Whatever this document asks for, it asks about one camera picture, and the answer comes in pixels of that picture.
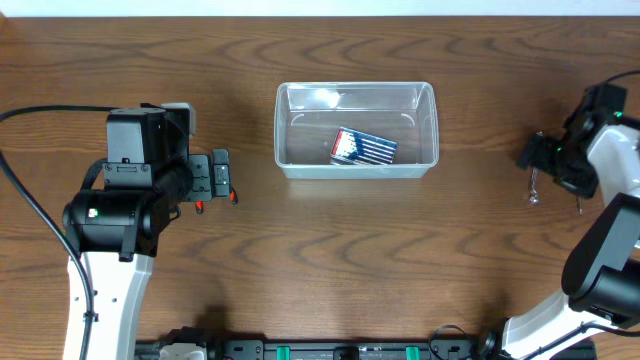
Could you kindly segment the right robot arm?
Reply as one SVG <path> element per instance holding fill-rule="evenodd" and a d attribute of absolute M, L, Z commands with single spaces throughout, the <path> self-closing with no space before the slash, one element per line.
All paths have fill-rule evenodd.
<path fill-rule="evenodd" d="M 556 138 L 530 136 L 517 165 L 541 171 L 578 199 L 605 208 L 571 251 L 560 290 L 487 333 L 477 359 L 594 359 L 593 336 L 639 335 L 639 121 L 627 90 L 607 79 L 585 89 Z"/>

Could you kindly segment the silver combination wrench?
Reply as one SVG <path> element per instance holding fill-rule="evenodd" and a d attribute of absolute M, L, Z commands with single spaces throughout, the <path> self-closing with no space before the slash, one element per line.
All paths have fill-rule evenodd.
<path fill-rule="evenodd" d="M 537 144 L 543 136 L 544 133 L 542 131 L 538 131 L 531 136 L 531 139 L 528 143 L 529 160 L 533 159 Z M 539 204 L 539 194 L 536 188 L 538 169 L 534 165 L 529 165 L 529 167 L 531 168 L 529 179 L 529 204 L 532 206 L 536 206 Z"/>

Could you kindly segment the blue precision screwdriver set case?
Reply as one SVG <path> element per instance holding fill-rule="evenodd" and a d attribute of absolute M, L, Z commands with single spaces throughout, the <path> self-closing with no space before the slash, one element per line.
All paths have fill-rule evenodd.
<path fill-rule="evenodd" d="M 391 140 L 341 127 L 330 157 L 339 165 L 391 165 L 397 149 L 398 144 Z"/>

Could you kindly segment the red handled pliers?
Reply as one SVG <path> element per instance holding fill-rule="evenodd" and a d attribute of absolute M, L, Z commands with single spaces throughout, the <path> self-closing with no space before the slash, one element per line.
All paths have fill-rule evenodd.
<path fill-rule="evenodd" d="M 239 202 L 239 198 L 235 189 L 231 190 L 229 198 L 233 205 L 236 205 Z M 202 201 L 196 201 L 195 209 L 198 215 L 202 215 L 204 213 L 204 203 Z"/>

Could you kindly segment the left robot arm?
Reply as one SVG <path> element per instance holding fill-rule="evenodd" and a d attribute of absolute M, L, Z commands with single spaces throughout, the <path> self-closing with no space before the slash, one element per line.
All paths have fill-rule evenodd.
<path fill-rule="evenodd" d="M 183 202 L 202 212 L 214 198 L 238 199 L 227 150 L 190 153 L 190 104 L 116 108 L 106 127 L 107 157 L 90 167 L 63 213 L 87 275 L 68 273 L 66 359 L 133 358 L 161 232 Z"/>

